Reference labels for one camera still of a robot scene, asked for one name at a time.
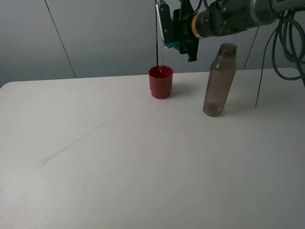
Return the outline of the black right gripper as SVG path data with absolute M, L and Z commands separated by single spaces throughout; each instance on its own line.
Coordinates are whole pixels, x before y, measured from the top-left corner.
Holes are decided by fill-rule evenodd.
M 189 0 L 180 0 L 180 7 L 173 11 L 172 23 L 175 45 L 180 54 L 188 55 L 188 62 L 197 61 L 199 40 L 192 32 L 191 23 L 196 10 Z

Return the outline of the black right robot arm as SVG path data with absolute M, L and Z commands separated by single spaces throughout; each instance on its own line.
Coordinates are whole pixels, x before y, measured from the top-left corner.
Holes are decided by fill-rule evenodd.
M 170 17 L 171 26 L 165 28 L 164 36 L 181 54 L 187 54 L 189 62 L 197 60 L 200 39 L 237 34 L 250 28 L 273 23 L 279 14 L 305 5 L 303 0 L 216 0 L 206 4 L 199 12 L 191 2 L 182 0 L 181 6 Z

